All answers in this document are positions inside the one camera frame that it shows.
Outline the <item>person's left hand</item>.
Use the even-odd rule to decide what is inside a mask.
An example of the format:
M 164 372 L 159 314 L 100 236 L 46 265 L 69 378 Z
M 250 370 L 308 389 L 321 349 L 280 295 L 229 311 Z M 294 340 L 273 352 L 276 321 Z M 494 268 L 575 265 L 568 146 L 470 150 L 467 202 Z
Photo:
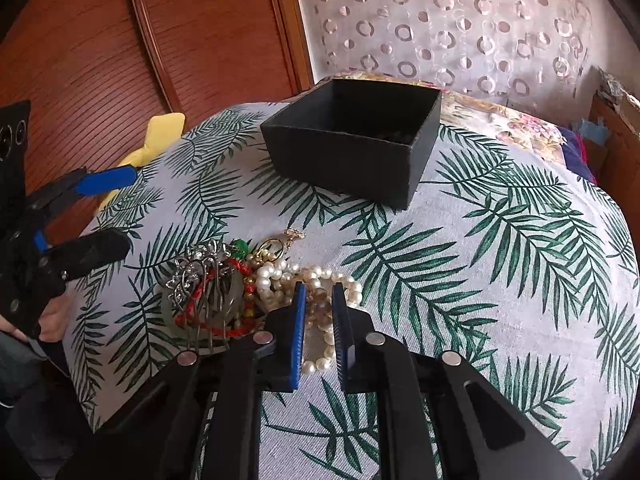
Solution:
M 49 301 L 39 318 L 40 341 L 59 342 L 63 339 L 68 324 L 70 324 L 71 306 L 72 296 L 68 292 Z M 29 336 L 9 323 L 3 316 L 0 316 L 0 330 L 20 341 L 29 340 Z

